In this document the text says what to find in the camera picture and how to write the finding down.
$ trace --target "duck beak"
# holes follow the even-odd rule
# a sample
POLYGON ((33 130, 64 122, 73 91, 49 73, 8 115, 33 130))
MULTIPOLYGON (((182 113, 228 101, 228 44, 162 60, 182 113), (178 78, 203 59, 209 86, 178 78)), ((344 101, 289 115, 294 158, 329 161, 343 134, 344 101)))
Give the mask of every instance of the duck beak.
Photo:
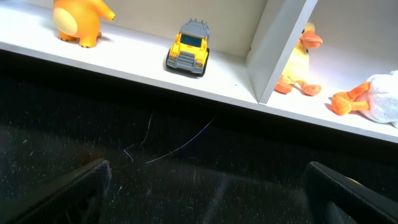
POLYGON ((323 43, 323 40, 320 36, 316 35, 314 31, 306 31, 300 37, 303 45, 310 49, 315 49, 323 43))

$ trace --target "toy figure's leg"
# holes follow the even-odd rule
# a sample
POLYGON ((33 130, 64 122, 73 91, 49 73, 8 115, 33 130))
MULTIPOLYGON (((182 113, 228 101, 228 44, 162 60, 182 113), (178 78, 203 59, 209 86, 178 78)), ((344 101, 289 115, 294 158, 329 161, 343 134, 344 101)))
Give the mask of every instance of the toy figure's leg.
POLYGON ((279 93, 288 94, 292 91, 293 87, 289 84, 290 79, 287 77, 280 76, 278 83, 275 86, 275 90, 279 93))
POLYGON ((350 102, 343 97, 336 96, 331 100, 331 107, 337 115, 345 115, 351 111, 370 110, 368 101, 350 102))
POLYGON ((92 1, 98 14, 106 20, 112 21, 115 18, 114 12, 103 1, 92 1))
POLYGON ((95 47, 97 45, 97 35, 81 37, 79 45, 86 48, 95 47))
POLYGON ((61 31, 59 33, 58 38, 61 39, 61 40, 64 40, 64 41, 76 40, 76 37, 69 36, 68 34, 65 34, 65 33, 61 32, 61 31))
POLYGON ((371 87, 371 83, 364 82, 349 92, 342 91, 342 92, 334 94, 333 97, 339 96, 339 97, 342 97, 350 102, 353 102, 359 95, 361 95, 365 91, 368 91, 370 89, 370 87, 371 87))
POLYGON ((308 96, 315 96, 321 92, 322 89, 320 85, 309 85, 306 81, 299 81, 298 84, 308 96))

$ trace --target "stuffed animal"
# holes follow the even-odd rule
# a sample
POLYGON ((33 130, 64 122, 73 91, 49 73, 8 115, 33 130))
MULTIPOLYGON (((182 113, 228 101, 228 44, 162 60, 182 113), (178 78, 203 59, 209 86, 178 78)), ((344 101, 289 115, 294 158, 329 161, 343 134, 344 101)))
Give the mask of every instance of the stuffed animal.
POLYGON ((276 91, 288 94, 295 83, 298 83, 304 93, 309 96, 315 96, 321 91, 320 85, 309 85, 305 80, 310 73, 308 49, 318 48, 322 43, 322 39, 315 34, 314 25, 308 22, 275 86, 276 91))
POLYGON ((112 21, 115 14, 102 0, 55 0, 53 20, 64 41, 80 38, 82 47, 95 47, 101 37, 99 16, 112 21))
POLYGON ((398 70, 388 75, 372 75, 349 92, 333 96, 331 105, 338 115, 359 111, 378 123, 398 128, 398 70))

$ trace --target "toy car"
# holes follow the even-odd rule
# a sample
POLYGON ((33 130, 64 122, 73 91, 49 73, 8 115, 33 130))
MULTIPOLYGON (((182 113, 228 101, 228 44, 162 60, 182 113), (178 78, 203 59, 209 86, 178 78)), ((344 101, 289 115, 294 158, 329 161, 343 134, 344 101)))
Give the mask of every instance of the toy car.
POLYGON ((202 77, 206 72, 210 52, 209 36, 210 29, 207 23, 190 19, 175 37, 175 43, 167 56, 166 66, 187 70, 202 77))

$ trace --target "white plush toy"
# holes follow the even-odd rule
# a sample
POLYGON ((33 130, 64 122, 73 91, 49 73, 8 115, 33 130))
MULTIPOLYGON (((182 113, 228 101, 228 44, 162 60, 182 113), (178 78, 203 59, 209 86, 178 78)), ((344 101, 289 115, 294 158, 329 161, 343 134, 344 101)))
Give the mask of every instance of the white plush toy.
POLYGON ((398 128, 398 70, 372 75, 353 90, 336 93, 331 102, 338 115, 359 111, 375 122, 398 128))

